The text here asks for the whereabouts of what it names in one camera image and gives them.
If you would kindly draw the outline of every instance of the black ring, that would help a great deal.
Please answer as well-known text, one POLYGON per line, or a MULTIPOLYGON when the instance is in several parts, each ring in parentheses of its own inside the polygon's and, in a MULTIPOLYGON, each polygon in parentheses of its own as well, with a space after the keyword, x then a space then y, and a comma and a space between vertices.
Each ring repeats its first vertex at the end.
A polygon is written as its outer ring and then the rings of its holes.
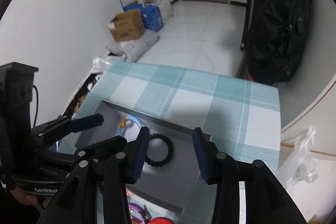
POLYGON ((167 136, 163 134, 159 134, 159 133, 151 134, 150 140, 153 140, 153 139, 161 139, 166 143, 166 145, 168 146, 168 155, 165 157, 164 160, 161 160, 161 161, 154 161, 154 160, 151 160, 148 156, 146 156, 145 162, 154 167, 162 167, 171 161, 173 154, 174 154, 174 146, 170 138, 168 138, 167 136))

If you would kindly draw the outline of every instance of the blue box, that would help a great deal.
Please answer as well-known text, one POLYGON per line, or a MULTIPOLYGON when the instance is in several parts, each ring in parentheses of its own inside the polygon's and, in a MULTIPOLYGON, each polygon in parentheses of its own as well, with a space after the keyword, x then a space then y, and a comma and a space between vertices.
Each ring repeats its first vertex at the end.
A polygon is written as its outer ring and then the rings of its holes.
POLYGON ((131 4, 123 7, 124 12, 139 9, 146 29, 158 32, 163 28, 163 21, 159 7, 154 5, 131 4))

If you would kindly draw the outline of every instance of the white tile floor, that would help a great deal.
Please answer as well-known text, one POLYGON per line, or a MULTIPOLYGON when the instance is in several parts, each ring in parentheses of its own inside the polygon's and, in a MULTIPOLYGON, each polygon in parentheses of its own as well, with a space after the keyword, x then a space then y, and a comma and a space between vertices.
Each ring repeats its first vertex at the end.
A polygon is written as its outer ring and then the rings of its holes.
POLYGON ((159 41, 138 62, 235 76, 245 8, 202 1, 179 1, 159 41))

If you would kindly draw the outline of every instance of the plaid tablecloth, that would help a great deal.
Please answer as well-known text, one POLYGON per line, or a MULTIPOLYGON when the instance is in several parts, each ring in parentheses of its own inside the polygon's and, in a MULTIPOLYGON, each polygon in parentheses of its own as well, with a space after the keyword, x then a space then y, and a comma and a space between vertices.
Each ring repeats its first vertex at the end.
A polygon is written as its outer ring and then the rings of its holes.
MULTIPOLYGON (((280 149, 280 107, 276 88, 210 73, 141 63, 115 62, 93 87, 77 116, 93 114, 102 100, 148 113, 212 135, 220 151, 236 160, 263 160, 275 172, 280 149)), ((66 140, 72 146, 74 136, 66 140)), ((245 223, 244 184, 241 223, 245 223)), ((211 223, 216 186, 200 177, 176 224, 211 223)))

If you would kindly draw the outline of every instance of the white plastic bag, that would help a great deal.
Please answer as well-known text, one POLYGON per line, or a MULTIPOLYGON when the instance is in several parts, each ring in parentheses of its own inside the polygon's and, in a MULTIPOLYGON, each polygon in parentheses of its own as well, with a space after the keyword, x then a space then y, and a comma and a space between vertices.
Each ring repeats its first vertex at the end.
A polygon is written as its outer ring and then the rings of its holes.
POLYGON ((302 179, 309 183, 317 180, 316 164, 309 155, 314 145, 315 133, 316 131, 310 127, 293 138, 283 140, 295 141, 294 151, 277 171, 277 178, 286 189, 302 179))
POLYGON ((113 61, 125 61, 125 55, 116 56, 116 55, 108 55, 108 56, 97 56, 92 60, 92 69, 91 73, 103 73, 106 71, 113 61))
POLYGON ((169 18, 173 16, 173 8, 171 7, 170 0, 152 0, 149 4, 159 7, 164 23, 169 21, 169 18))
POLYGON ((127 62, 137 61, 145 52, 147 52, 159 39, 157 32, 145 30, 140 39, 128 40, 122 42, 110 42, 106 49, 114 54, 122 52, 126 56, 127 62))

